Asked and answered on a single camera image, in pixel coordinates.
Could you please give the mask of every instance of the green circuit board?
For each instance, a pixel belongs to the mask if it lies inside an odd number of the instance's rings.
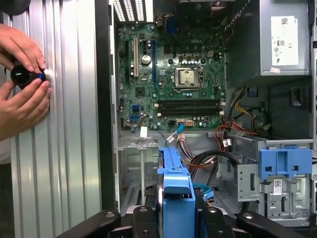
[[[225,101],[223,29],[176,35],[156,25],[118,29],[121,129],[211,129]]]

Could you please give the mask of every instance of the blue pcie slot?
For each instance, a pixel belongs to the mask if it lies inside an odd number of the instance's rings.
[[[152,53],[152,80],[156,89],[159,88],[157,82],[157,57],[156,57],[156,42],[151,41],[151,53]]]
[[[130,121],[138,121],[140,120],[140,116],[136,115],[136,116],[130,116]]]

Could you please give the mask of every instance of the black knob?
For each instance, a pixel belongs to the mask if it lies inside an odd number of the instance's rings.
[[[29,72],[23,65],[18,64],[11,70],[11,80],[21,89],[29,85],[34,79],[41,79],[42,82],[46,80],[45,73]]]

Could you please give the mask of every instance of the cpu socket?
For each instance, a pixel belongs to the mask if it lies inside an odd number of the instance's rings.
[[[174,84],[175,88],[199,88],[198,68],[176,68]]]

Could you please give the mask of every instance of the blue drive bracket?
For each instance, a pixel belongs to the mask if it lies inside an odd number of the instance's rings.
[[[158,169],[164,188],[163,237],[194,238],[196,199],[190,173],[175,147],[162,147],[159,154],[163,160],[163,168]]]
[[[311,174],[313,151],[311,149],[260,150],[259,172],[261,179],[283,175],[292,179],[295,175]]]

